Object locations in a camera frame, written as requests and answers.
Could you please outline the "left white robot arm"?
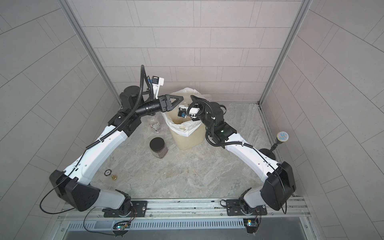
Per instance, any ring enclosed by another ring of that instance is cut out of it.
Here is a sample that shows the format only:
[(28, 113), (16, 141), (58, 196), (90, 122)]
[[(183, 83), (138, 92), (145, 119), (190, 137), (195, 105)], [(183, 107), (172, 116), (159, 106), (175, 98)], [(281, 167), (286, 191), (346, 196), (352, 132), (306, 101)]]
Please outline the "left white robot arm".
[(131, 213), (128, 194), (101, 190), (90, 182), (110, 154), (141, 124), (142, 117), (170, 112), (184, 100), (182, 96), (163, 95), (144, 101), (139, 93), (140, 87), (127, 87), (120, 94), (123, 108), (108, 122), (99, 139), (65, 170), (55, 170), (50, 175), (56, 195), (76, 210), (104, 208), (108, 214), (120, 217)]

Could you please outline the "white lid rose tea jar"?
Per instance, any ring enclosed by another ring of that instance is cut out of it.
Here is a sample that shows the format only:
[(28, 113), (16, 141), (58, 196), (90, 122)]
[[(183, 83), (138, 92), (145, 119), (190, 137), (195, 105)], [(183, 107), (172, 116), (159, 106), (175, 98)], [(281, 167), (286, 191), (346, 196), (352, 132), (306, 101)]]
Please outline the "white lid rose tea jar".
[(151, 129), (155, 133), (159, 133), (160, 132), (161, 125), (160, 125), (159, 118), (156, 115), (150, 117), (150, 119), (149, 119), (149, 126), (151, 127)]

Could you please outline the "black lid glass jar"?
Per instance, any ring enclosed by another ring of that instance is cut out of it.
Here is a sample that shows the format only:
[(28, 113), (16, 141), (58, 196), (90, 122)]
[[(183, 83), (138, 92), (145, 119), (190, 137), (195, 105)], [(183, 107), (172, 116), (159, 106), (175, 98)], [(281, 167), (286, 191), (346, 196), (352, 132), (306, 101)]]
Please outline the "black lid glass jar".
[(156, 137), (150, 141), (150, 149), (155, 157), (162, 159), (168, 152), (168, 147), (163, 138)]

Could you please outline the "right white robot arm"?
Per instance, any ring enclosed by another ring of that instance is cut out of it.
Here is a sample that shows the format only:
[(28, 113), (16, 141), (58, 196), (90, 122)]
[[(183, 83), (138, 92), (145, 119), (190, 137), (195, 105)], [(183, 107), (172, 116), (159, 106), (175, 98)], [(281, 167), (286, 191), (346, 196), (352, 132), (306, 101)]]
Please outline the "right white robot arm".
[(233, 127), (224, 121), (223, 105), (191, 96), (192, 103), (187, 116), (206, 126), (205, 138), (213, 147), (221, 147), (246, 163), (264, 183), (258, 189), (250, 189), (240, 197), (246, 212), (261, 205), (279, 211), (296, 191), (293, 169), (287, 162), (279, 163), (273, 153), (278, 144), (288, 140), (288, 134), (280, 132), (271, 149), (257, 150)]

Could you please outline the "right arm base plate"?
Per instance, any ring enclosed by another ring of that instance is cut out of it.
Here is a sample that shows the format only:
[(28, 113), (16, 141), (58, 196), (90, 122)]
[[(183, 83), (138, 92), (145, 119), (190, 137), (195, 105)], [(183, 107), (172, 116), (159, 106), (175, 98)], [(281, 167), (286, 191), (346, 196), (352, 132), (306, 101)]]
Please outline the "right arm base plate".
[(268, 214), (265, 206), (243, 210), (238, 199), (221, 200), (220, 204), (226, 209), (228, 216), (266, 216)]

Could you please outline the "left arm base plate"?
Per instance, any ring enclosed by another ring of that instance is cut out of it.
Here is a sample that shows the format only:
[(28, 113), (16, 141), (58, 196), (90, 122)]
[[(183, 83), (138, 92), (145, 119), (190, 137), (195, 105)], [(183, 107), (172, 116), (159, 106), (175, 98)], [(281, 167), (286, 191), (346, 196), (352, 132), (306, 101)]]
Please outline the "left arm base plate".
[(147, 206), (147, 201), (130, 201), (123, 203), (117, 210), (105, 208), (102, 212), (104, 213), (105, 218), (141, 218), (145, 216)]

